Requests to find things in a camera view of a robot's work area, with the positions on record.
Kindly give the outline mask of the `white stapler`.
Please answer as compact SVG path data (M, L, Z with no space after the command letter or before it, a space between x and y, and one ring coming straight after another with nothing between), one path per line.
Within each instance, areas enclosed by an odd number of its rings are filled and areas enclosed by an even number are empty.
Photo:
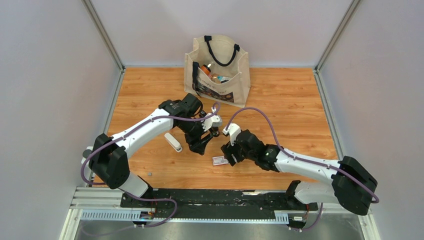
M164 134L165 140L169 143L169 145L177 152L180 153L183 148L181 143L169 132Z

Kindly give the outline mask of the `staple box with staples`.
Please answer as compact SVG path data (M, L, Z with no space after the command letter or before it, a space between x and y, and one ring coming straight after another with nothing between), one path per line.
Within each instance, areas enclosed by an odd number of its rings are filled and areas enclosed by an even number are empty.
M216 156L212 158L213 166L227 165L229 164L228 160L224 156Z

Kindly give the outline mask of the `black stapler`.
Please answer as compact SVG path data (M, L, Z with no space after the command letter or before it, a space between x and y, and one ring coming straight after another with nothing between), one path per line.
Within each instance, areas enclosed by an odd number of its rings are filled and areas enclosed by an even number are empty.
M212 127L211 132L212 132L213 137L218 137L220 135L220 131L219 131L218 127Z

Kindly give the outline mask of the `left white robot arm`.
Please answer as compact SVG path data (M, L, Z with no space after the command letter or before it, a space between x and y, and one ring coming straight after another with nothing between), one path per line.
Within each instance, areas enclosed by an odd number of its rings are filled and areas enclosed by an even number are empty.
M136 125L113 136L100 134L83 157L80 170L84 182L91 184L85 176L85 169L92 170L102 180L99 184L110 189L120 189L140 207L148 207L153 201L149 184L131 173L129 158L149 141L173 128L179 128L191 152L204 155L206 145L213 138L217 127L213 121L217 117L220 104L215 103L210 113L203 111L203 103L188 93L182 100L166 100L149 116Z

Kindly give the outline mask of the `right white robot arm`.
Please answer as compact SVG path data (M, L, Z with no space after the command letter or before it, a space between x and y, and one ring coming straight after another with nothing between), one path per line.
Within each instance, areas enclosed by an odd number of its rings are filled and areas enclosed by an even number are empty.
M377 180L353 157L330 160L281 150L276 144L264 144L247 129L224 130L223 134L229 142L221 150L231 166L251 160L265 171L292 173L316 181L291 183L285 203L293 210L303 204L332 203L365 216L378 202Z

